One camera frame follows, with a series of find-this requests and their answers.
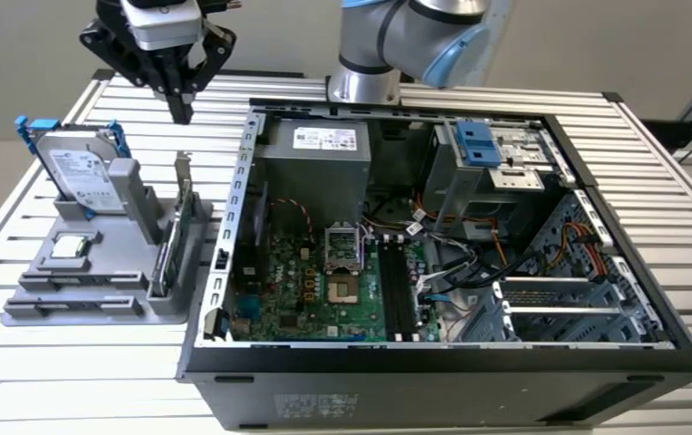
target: metal chassis frame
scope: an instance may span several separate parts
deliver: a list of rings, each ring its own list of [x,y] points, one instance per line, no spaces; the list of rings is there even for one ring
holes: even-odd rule
[[[340,111],[349,113],[364,119],[388,118],[387,109],[367,106],[340,105],[335,103],[310,103],[306,101],[286,101],[280,104],[277,101],[252,101],[250,106],[256,108],[250,111],[250,117],[242,135],[242,145],[240,149],[240,165],[232,185],[232,193],[226,206],[226,216],[241,216],[244,185],[249,176],[249,168],[252,161],[252,153],[254,151],[256,136],[260,134],[258,126],[265,123],[265,115],[270,112],[288,111],[292,116],[308,117],[313,107],[329,107],[331,116],[339,117]],[[575,424],[596,424],[611,418],[617,413],[627,411],[639,403],[644,403],[665,392],[682,387],[692,381],[692,335],[679,317],[679,313],[674,310],[668,297],[664,294],[655,276],[651,274],[644,259],[636,251],[631,238],[621,230],[616,214],[609,208],[607,201],[603,199],[597,189],[596,179],[583,162],[580,153],[571,144],[571,140],[565,131],[557,124],[556,116],[537,116],[529,113],[515,112],[480,112],[480,111],[421,111],[417,109],[389,109],[392,114],[389,118],[397,116],[407,121],[435,121],[432,113],[441,113],[443,116],[437,120],[452,118],[456,115],[487,116],[499,114],[501,117],[521,117],[541,121],[555,136],[561,152],[567,157],[568,163],[577,179],[579,188],[585,191],[591,198],[601,220],[608,227],[609,233],[616,241],[616,247],[620,248],[620,254],[629,262],[635,275],[647,294],[660,317],[664,321],[667,331],[674,337],[676,349],[656,350],[631,350],[621,349],[587,349],[580,348],[555,348],[555,346],[537,346],[529,349],[505,348],[500,346],[452,346],[451,349],[424,348],[415,345],[416,343],[387,343],[383,348],[365,348],[364,346],[351,346],[348,344],[333,347],[317,346],[290,347],[289,343],[266,343],[261,346],[249,347],[232,345],[225,341],[226,331],[222,331],[221,338],[216,340],[216,347],[205,347],[204,340],[205,327],[216,327],[217,324],[206,324],[206,313],[218,313],[213,315],[209,323],[218,322],[228,317],[228,313],[222,311],[225,301],[228,276],[230,271],[230,263],[233,261],[234,240],[237,234],[237,219],[228,220],[228,225],[221,227],[218,236],[218,249],[229,252],[228,268],[213,271],[208,280],[205,290],[201,315],[198,320],[190,322],[186,334],[186,342],[181,356],[178,367],[178,377],[181,379],[197,380],[204,378],[208,373],[212,376],[218,375],[222,379],[228,375],[237,379],[254,379],[254,373],[411,373],[411,372],[632,372],[639,378],[643,375],[661,379],[633,395],[619,398],[615,402],[604,406],[599,412],[588,416],[584,421],[576,421]],[[447,352],[445,358],[441,358],[440,352]],[[671,375],[682,373],[680,378]],[[612,401],[607,394],[596,398],[599,401],[596,406],[603,402]],[[567,420],[571,418],[559,414],[559,421],[571,424]]]

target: green circuit board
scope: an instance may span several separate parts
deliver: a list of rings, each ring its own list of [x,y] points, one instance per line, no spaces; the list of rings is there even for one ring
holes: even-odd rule
[[[308,255],[302,255],[305,246],[305,240],[273,237],[264,291],[237,296],[233,331],[238,340],[387,341],[376,241],[365,242],[360,276],[327,275],[324,245],[308,245]],[[407,252],[409,268],[423,265],[423,246],[412,244]],[[439,341],[435,314],[419,333],[423,341]]]

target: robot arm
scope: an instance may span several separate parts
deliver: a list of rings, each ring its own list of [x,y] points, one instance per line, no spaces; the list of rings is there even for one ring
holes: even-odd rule
[[[206,14],[240,6],[232,0],[97,0],[97,19],[81,33],[92,52],[169,104],[173,120],[189,124],[196,92],[224,68],[237,35]],[[188,55],[202,41],[206,59],[192,68]]]
[[[437,88],[461,84],[489,44],[481,20],[491,0],[341,1],[332,101],[399,104],[401,73]],[[97,0],[82,43],[136,86],[153,88],[180,124],[190,123],[194,94],[237,43],[206,15],[240,6],[237,0]],[[192,68],[188,54],[200,41],[206,60]]]

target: blue drive bay latch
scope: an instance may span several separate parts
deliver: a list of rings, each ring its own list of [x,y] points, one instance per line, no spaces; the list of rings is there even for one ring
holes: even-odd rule
[[[499,168],[503,155],[493,140],[492,128],[485,122],[457,121],[456,141],[464,151],[468,166]]]

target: red and yellow wires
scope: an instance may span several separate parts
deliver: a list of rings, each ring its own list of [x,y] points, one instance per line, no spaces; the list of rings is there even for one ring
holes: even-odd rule
[[[567,236],[568,230],[572,229],[575,233],[577,234],[577,237],[584,236],[592,236],[593,230],[589,226],[580,222],[568,222],[564,224],[564,227],[561,227],[561,245],[559,247],[559,252],[556,253],[556,256],[548,263],[548,267],[553,268],[561,263],[561,260],[564,259],[564,253],[567,252],[567,248],[571,244],[569,238]],[[591,256],[591,262],[593,264],[593,268],[596,270],[596,275],[607,275],[609,273],[608,271],[608,265],[604,262],[604,259],[601,258],[601,254],[599,254],[599,251],[596,251],[593,243],[584,243],[583,249],[585,249],[585,252]]]
[[[421,204],[421,193],[417,192],[417,197],[413,199],[413,204],[417,209],[421,209],[425,214],[437,220],[439,214],[437,213],[428,213],[428,211],[424,209],[424,206]],[[453,222],[456,220],[455,215],[448,215],[444,218],[444,222]],[[464,220],[468,220],[471,222],[491,222],[492,223],[492,239],[493,239],[493,245],[496,246],[496,251],[500,253],[500,258],[503,259],[503,264],[507,266],[507,256],[505,251],[503,250],[503,244],[500,243],[500,230],[497,226],[497,221],[495,217],[463,217]]]

